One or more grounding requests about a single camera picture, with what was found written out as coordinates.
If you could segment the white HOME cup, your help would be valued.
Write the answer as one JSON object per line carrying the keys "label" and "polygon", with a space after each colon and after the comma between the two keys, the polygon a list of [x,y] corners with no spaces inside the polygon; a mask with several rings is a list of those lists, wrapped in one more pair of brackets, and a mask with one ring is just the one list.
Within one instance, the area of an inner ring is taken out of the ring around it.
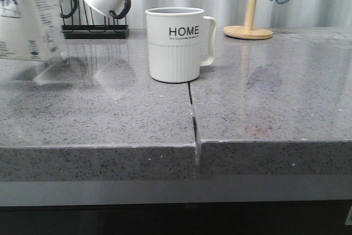
{"label": "white HOME cup", "polygon": [[[215,18],[204,10],[187,7],[152,8],[145,11],[151,78],[164,83],[185,83],[199,77],[200,68],[215,56]],[[203,22],[210,22],[208,55],[202,60]]]}

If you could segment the white blue milk carton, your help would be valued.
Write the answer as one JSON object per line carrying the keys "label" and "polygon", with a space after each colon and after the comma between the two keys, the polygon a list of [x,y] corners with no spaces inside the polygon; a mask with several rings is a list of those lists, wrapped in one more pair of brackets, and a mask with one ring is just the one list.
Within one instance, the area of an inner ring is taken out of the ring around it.
{"label": "white blue milk carton", "polygon": [[58,61],[59,0],[1,0],[1,58]]}

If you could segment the wooden mug tree stand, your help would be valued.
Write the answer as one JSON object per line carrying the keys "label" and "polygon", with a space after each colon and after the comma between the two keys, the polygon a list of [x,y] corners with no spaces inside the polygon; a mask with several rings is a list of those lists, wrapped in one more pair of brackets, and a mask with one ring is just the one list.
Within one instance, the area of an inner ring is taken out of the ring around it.
{"label": "wooden mug tree stand", "polygon": [[242,40],[266,40],[273,37],[271,30],[254,27],[256,1],[257,0],[247,0],[244,25],[225,26],[223,28],[225,35]]}

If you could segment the white label sticker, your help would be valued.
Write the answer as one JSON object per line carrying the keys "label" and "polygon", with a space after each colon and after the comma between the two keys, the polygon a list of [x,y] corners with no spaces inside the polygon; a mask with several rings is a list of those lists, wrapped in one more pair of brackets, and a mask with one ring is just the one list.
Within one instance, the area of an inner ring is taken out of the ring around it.
{"label": "white label sticker", "polygon": [[351,226],[352,225],[352,207],[349,209],[349,212],[347,214],[346,220],[345,220],[345,225],[346,226]]}

